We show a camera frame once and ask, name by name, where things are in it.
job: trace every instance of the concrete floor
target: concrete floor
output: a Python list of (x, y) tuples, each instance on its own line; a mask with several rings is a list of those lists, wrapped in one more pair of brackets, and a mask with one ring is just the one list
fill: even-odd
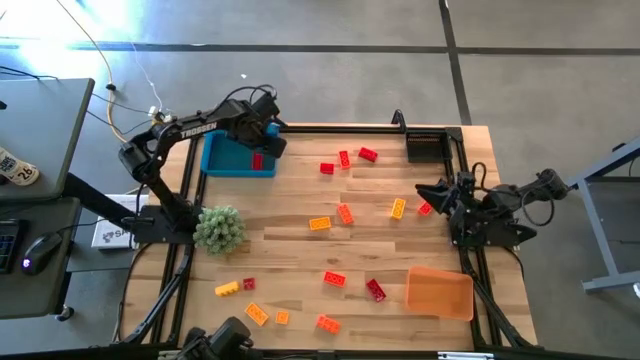
[[(61, 45), (85, 41), (83, 34), (55, 2), (38, 3), (35, 13), (28, 3), (9, 3), (0, 20), (0, 64), (58, 77), (92, 77), (95, 92), (105, 95), (106, 71), (98, 53)], [(446, 45), (437, 0), (66, 3), (101, 41)], [(458, 46), (640, 47), (640, 3), (633, 0), (448, 3)], [(16, 38), (47, 41), (12, 48)], [(143, 110), (157, 105), (133, 52), (105, 55), (121, 91), (119, 102)], [(237, 86), (268, 82), (278, 88), (288, 121), (386, 123), (401, 108), (411, 123), (461, 123), (447, 54), (175, 51), (140, 52), (138, 59), (165, 107), (176, 114), (210, 108)], [(640, 135), (637, 56), (461, 55), (459, 60), (471, 121), (490, 127), (504, 182), (529, 182), (545, 167), (572, 176)], [(103, 115), (105, 103), (94, 98), (90, 108)], [(121, 128), (130, 128), (144, 120), (139, 115), (116, 108), (114, 118)], [(117, 160), (118, 144), (105, 125), (87, 117), (72, 171), (107, 193), (132, 189), (134, 182)], [(543, 217), (546, 211), (535, 207), (533, 215)], [(630, 288), (582, 292), (580, 281), (604, 275), (604, 264), (579, 196), (559, 202), (556, 213), (521, 251), (540, 344), (640, 358), (640, 300)], [(80, 236), (91, 233), (86, 229)], [(1, 321), (0, 354), (108, 343), (124, 275), (74, 275), (68, 303), (78, 314), (67, 323), (49, 317)]]

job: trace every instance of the white cable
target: white cable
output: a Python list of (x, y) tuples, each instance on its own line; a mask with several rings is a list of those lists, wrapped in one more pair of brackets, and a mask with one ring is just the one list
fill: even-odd
[(140, 60), (138, 59), (138, 49), (136, 49), (136, 46), (133, 44), (133, 41), (129, 40), (129, 43), (131, 44), (131, 47), (133, 47), (133, 52), (135, 53), (136, 64), (138, 64), (138, 67), (144, 73), (144, 77), (147, 79), (147, 82), (149, 83), (149, 86), (151, 86), (151, 90), (153, 90), (153, 95), (155, 95), (156, 99), (160, 103), (160, 107), (158, 108), (158, 110), (162, 111), (162, 99), (160, 99), (160, 96), (158, 96), (158, 92), (156, 91), (156, 85), (151, 81), (151, 79), (149, 79), (149, 74), (147, 74), (147, 70), (144, 69), (144, 66), (142, 66), (142, 64), (140, 64)]
[[(93, 46), (95, 46), (96, 50), (98, 50), (98, 53), (100, 53), (100, 56), (102, 57), (102, 60), (104, 60), (104, 64), (107, 66), (107, 73), (109, 74), (109, 85), (113, 85), (113, 73), (111, 72), (111, 65), (109, 65), (109, 62), (107, 61), (107, 58), (104, 56), (104, 54), (102, 53), (102, 50), (100, 50), (100, 47), (98, 46), (98, 44), (96, 44), (96, 42), (93, 40), (93, 38), (91, 37), (91, 35), (89, 35), (89, 33), (87, 32), (87, 30), (85, 30), (82, 25), (80, 25), (80, 23), (78, 22), (78, 20), (76, 20), (75, 17), (73, 17), (73, 15), (71, 15), (71, 13), (69, 12), (69, 10), (67, 10), (67, 8), (60, 2), (60, 0), (56, 0), (56, 2), (58, 3), (58, 5), (60, 5), (60, 7), (67, 13), (67, 15), (69, 15), (69, 17), (71, 18), (71, 20), (73, 20), (73, 22), (76, 23), (76, 25), (78, 25), (78, 27), (80, 28), (80, 30), (82, 30), (82, 32), (87, 35), (87, 37), (89, 38), (89, 40), (91, 40), (91, 43), (93, 44)], [(107, 121), (109, 122), (109, 125), (111, 125), (111, 131), (113, 131), (113, 134), (120, 139), (120, 141), (122, 142), (126, 142), (127, 140), (122, 136), (122, 134), (120, 134), (120, 131), (118, 131), (116, 129), (116, 127), (113, 125), (113, 119), (111, 118), (111, 113), (113, 112), (113, 103), (115, 102), (115, 98), (114, 98), (114, 94), (113, 94), (113, 90), (109, 90), (109, 102), (107, 103)]]

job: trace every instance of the wooden tabletop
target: wooden tabletop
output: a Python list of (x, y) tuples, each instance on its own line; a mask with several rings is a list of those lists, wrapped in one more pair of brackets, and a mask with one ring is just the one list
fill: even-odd
[[(489, 130), (463, 126), (469, 164), (487, 165), (488, 187), (499, 183)], [(444, 215), (418, 215), (423, 203), (417, 183), (433, 184), (444, 176), (440, 164), (409, 164), (403, 135), (284, 134), (288, 145), (275, 178), (207, 179), (204, 206), (236, 207), (247, 224), (248, 240), (226, 257), (196, 251), (182, 323), (187, 331), (208, 332), (229, 316), (241, 319), (259, 348), (470, 350), (469, 323), (409, 313), (404, 307), (407, 269), (414, 265), (460, 272), (457, 252), (449, 245)], [(202, 143), (199, 142), (199, 166)], [(360, 147), (378, 152), (370, 163), (357, 156)], [(174, 146), (162, 177), (174, 190), (180, 181), (187, 142)], [(338, 151), (349, 151), (351, 169), (336, 167), (334, 175), (319, 172), (321, 162), (338, 164)], [(194, 171), (189, 197), (193, 199), (198, 171)], [(395, 198), (406, 200), (401, 220), (390, 218)], [(337, 205), (351, 208), (355, 223), (342, 225)], [(329, 216), (332, 227), (310, 231), (309, 219)], [(126, 298), (123, 334), (129, 334), (155, 302), (167, 246), (156, 244), (143, 254), (133, 271)], [(535, 333), (520, 268), (502, 248), (487, 248), (494, 297), (525, 339)], [(343, 289), (323, 283), (326, 270), (347, 277)], [(254, 277), (256, 289), (227, 296), (215, 295), (216, 286), (242, 284)], [(375, 278), (387, 294), (376, 303), (365, 282)], [(174, 299), (168, 307), (163, 333), (167, 334)], [(262, 327), (244, 309), (256, 303), (269, 315)], [(278, 310), (288, 311), (289, 324), (278, 325)], [(331, 335), (316, 329), (319, 314), (338, 320), (342, 329)], [(486, 313), (479, 304), (485, 338)]]

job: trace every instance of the red lego brick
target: red lego brick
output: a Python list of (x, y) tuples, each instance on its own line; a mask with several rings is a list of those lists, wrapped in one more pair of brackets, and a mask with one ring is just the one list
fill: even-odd
[(245, 290), (254, 290), (256, 288), (256, 279), (255, 278), (247, 278), (242, 280), (242, 285)]
[(347, 277), (327, 271), (324, 273), (324, 282), (333, 286), (344, 287), (344, 284), (347, 282)]
[(358, 156), (371, 162), (375, 162), (378, 158), (378, 153), (363, 147), (362, 149), (360, 149), (360, 153), (358, 153)]
[(351, 210), (349, 210), (347, 204), (338, 205), (338, 214), (340, 214), (340, 218), (342, 218), (342, 222), (345, 225), (353, 224), (353, 216), (351, 216)]
[(431, 212), (431, 210), (433, 210), (433, 208), (431, 207), (431, 205), (429, 205), (428, 202), (425, 202), (424, 204), (422, 204), (422, 206), (420, 206), (420, 209), (418, 209), (418, 212), (421, 215), (429, 215), (429, 213)]
[(264, 160), (264, 155), (259, 153), (253, 153), (253, 161), (251, 162), (252, 170), (263, 170), (262, 162)]
[(320, 163), (320, 172), (323, 174), (333, 174), (333, 164)]
[(376, 279), (371, 279), (371, 281), (367, 283), (367, 289), (369, 289), (369, 292), (371, 293), (373, 298), (376, 299), (376, 302), (380, 302), (387, 297), (384, 291), (382, 291), (382, 288), (380, 287), (380, 284), (378, 284)]
[(340, 151), (340, 168), (342, 168), (342, 170), (345, 170), (350, 167), (351, 162), (349, 161), (349, 153), (346, 151)]
[(340, 326), (341, 325), (336, 320), (328, 318), (325, 315), (319, 315), (318, 316), (318, 322), (316, 323), (316, 326), (319, 327), (320, 329), (326, 330), (326, 331), (336, 335), (338, 332), (340, 332)]

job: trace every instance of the toy brick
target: toy brick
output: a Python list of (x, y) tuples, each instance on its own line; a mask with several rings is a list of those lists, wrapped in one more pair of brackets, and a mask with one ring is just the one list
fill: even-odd
[(251, 162), (251, 169), (263, 170), (264, 155), (259, 153), (253, 153), (253, 161)]
[(254, 303), (249, 303), (249, 306), (247, 306), (244, 312), (260, 326), (264, 325), (265, 321), (269, 318), (269, 315)]
[(329, 217), (317, 218), (309, 220), (309, 228), (311, 230), (324, 230), (331, 228), (331, 219)]
[(349, 161), (349, 153), (346, 151), (340, 151), (340, 168), (342, 170), (348, 169), (351, 167), (351, 162)]
[(324, 273), (324, 282), (333, 286), (344, 287), (344, 284), (347, 282), (347, 277), (327, 271)]
[(380, 302), (387, 297), (384, 291), (382, 291), (382, 288), (380, 287), (380, 284), (378, 284), (376, 279), (371, 279), (371, 281), (367, 283), (367, 289), (369, 289), (369, 292), (371, 293), (373, 298), (376, 299), (376, 302)]
[(433, 207), (431, 207), (431, 205), (429, 205), (428, 202), (425, 202), (424, 204), (422, 204), (422, 206), (420, 206), (420, 208), (418, 209), (418, 212), (421, 215), (429, 215), (431, 210), (433, 210)]
[(378, 158), (378, 153), (363, 147), (362, 149), (360, 149), (358, 156), (360, 156), (363, 159), (367, 159), (371, 162), (375, 162), (376, 159)]
[(338, 205), (338, 214), (340, 214), (340, 218), (345, 225), (353, 224), (353, 216), (351, 216), (351, 210), (349, 210), (347, 204)]
[(402, 219), (402, 213), (404, 213), (404, 205), (406, 201), (403, 199), (396, 199), (393, 202), (393, 209), (391, 210), (391, 217), (394, 219)]
[(234, 292), (238, 291), (239, 289), (240, 289), (240, 286), (238, 285), (237, 281), (230, 282), (228, 284), (224, 284), (216, 287), (216, 295), (218, 296), (231, 295)]
[(316, 326), (334, 335), (340, 332), (340, 323), (336, 320), (328, 318), (325, 315), (318, 316), (318, 321), (316, 323)]
[(287, 325), (289, 323), (289, 313), (286, 311), (278, 311), (276, 313), (276, 324)]
[(333, 174), (333, 164), (320, 163), (320, 172), (327, 175)]
[(256, 279), (255, 278), (247, 278), (242, 280), (242, 285), (245, 290), (254, 290), (256, 288)]

